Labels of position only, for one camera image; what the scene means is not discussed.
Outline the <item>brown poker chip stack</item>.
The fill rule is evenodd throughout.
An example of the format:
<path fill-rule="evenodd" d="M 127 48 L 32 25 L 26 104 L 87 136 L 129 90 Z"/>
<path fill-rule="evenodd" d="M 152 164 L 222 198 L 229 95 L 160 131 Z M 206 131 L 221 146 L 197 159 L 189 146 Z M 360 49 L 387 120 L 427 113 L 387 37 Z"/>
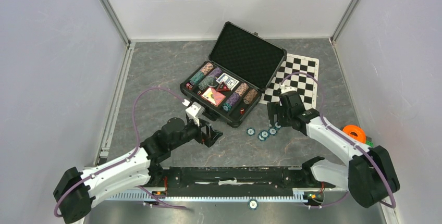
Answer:
<path fill-rule="evenodd" d="M 253 102 L 253 100 L 255 99 L 255 97 L 257 96 L 257 94 L 258 94 L 258 91 L 257 91 L 257 90 L 255 90 L 255 89 L 250 89 L 250 90 L 248 91 L 248 93 L 244 96 L 244 98 L 243 98 L 243 102 L 244 102 L 246 105 L 251 104 L 251 103 Z"/>

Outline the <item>black poker case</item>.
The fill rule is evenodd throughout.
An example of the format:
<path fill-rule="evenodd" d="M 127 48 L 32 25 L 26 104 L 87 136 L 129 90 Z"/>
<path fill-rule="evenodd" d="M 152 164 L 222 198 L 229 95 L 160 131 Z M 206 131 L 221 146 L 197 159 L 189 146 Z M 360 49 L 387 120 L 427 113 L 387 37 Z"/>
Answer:
<path fill-rule="evenodd" d="M 286 60 L 286 57 L 287 51 L 285 49 L 232 22 L 226 22 L 208 56 L 208 60 L 183 81 L 179 87 L 186 97 L 204 107 L 204 116 L 208 119 L 212 121 L 220 119 L 229 126 L 237 128 L 259 102 L 263 92 L 268 88 L 273 76 L 282 62 Z M 186 87 L 190 78 L 200 71 L 206 63 L 212 63 L 214 68 L 219 67 L 223 71 L 222 73 L 227 73 L 239 80 L 234 89 L 228 92 L 221 92 L 226 98 L 218 107 L 201 97 L 202 93 L 209 87 L 201 90 L 202 93 L 200 95 L 197 94 L 200 90 L 198 84 L 203 79 L 198 84 L 193 85 L 193 90 Z M 223 104 L 243 82 L 249 86 L 248 90 L 238 99 L 229 112 L 224 111 Z M 251 104 L 246 105 L 243 102 L 243 98 L 250 89 L 257 90 L 258 94 Z M 245 109 L 243 114 L 240 113 L 242 108 Z"/>

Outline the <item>orange blue poker chip stack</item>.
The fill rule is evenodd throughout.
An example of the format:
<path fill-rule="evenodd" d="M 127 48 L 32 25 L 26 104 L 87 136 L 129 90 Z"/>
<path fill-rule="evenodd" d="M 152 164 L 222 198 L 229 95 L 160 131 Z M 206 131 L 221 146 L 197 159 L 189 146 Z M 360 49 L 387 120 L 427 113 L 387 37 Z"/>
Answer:
<path fill-rule="evenodd" d="M 238 88 L 236 88 L 235 93 L 237 93 L 240 97 L 248 90 L 249 86 L 246 83 L 241 83 Z"/>

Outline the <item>green yellow blue chip stack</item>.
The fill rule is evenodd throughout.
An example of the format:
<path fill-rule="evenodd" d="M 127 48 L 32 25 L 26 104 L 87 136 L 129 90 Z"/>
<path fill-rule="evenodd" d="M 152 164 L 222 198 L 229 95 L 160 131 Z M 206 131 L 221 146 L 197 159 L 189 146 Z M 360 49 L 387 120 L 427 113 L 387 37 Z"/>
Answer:
<path fill-rule="evenodd" d="M 211 77 L 208 77 L 208 76 L 206 76 L 199 84 L 198 84 L 198 88 L 200 89 L 200 90 L 204 90 L 204 89 L 206 89 L 208 86 L 207 86 L 207 81 L 209 80 L 209 79 L 213 79 L 213 78 L 211 78 Z"/>

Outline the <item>teal poker chip stack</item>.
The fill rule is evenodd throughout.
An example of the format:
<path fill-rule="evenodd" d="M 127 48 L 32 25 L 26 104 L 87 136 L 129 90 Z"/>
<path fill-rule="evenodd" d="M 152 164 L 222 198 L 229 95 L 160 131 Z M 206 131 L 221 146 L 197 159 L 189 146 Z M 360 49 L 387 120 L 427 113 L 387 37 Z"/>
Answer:
<path fill-rule="evenodd" d="M 203 78 L 205 77 L 205 74 L 202 71 L 196 72 L 189 80 L 189 83 L 191 85 L 198 84 Z"/>

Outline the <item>purple poker chip stack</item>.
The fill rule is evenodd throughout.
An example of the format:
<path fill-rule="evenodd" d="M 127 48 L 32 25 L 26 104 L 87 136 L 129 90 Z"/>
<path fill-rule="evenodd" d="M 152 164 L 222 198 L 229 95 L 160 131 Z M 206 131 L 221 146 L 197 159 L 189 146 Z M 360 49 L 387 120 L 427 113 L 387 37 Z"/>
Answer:
<path fill-rule="evenodd" d="M 217 79 L 222 74 L 222 72 L 223 71 L 219 67 L 216 67 L 207 76 Z"/>

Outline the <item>pink poker chip stack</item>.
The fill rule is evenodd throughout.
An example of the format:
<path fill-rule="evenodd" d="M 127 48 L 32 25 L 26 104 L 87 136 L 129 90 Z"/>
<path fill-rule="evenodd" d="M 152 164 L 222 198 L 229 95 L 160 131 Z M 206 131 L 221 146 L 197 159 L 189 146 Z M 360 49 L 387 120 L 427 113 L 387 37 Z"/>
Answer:
<path fill-rule="evenodd" d="M 212 63 L 206 63 L 200 71 L 203 73 L 204 76 L 206 76 L 212 69 L 214 68 Z"/>

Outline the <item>black red all-in triangle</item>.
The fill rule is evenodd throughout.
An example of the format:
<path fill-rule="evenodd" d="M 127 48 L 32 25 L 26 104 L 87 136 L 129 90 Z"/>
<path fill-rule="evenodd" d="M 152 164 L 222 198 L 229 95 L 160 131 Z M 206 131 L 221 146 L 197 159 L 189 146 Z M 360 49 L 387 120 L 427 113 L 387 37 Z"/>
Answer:
<path fill-rule="evenodd" d="M 231 91 L 231 89 L 227 86 L 227 84 L 225 82 L 221 82 L 217 86 L 216 91 L 218 91 L 218 92 L 228 92 L 228 91 Z"/>

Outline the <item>clear dealer button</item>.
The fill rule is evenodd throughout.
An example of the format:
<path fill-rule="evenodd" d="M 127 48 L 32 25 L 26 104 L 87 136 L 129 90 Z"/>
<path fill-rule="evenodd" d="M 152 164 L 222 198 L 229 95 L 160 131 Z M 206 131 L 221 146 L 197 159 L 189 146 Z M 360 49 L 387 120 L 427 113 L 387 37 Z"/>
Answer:
<path fill-rule="evenodd" d="M 215 78 L 209 79 L 207 81 L 207 86 L 210 87 L 210 88 L 216 88 L 218 86 L 218 82 L 216 81 Z"/>

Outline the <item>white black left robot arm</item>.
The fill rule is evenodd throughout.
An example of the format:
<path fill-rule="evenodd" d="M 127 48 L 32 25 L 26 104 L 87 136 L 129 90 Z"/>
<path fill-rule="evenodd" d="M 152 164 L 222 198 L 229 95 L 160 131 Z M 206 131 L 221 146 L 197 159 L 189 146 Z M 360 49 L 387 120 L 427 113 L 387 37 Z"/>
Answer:
<path fill-rule="evenodd" d="M 64 223 L 74 223 L 112 195 L 147 183 L 158 186 L 164 179 L 159 165 L 172 150 L 192 140 L 211 147 L 222 135 L 207 121 L 171 118 L 125 155 L 82 171 L 77 167 L 67 169 L 53 192 L 54 216 Z"/>

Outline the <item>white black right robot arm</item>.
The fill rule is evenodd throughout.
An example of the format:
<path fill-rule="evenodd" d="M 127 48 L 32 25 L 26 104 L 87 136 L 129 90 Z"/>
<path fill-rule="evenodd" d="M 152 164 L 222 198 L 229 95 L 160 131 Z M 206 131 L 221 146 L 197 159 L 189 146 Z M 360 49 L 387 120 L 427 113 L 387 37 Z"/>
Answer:
<path fill-rule="evenodd" d="M 341 161 L 332 163 L 323 157 L 302 165 L 301 180 L 307 186 L 330 183 L 346 190 L 362 207 L 382 203 L 396 207 L 394 193 L 400 190 L 393 162 L 387 149 L 371 147 L 336 128 L 318 110 L 306 109 L 296 91 L 288 91 L 278 102 L 268 103 L 268 118 L 276 127 L 291 127 L 318 141 Z"/>

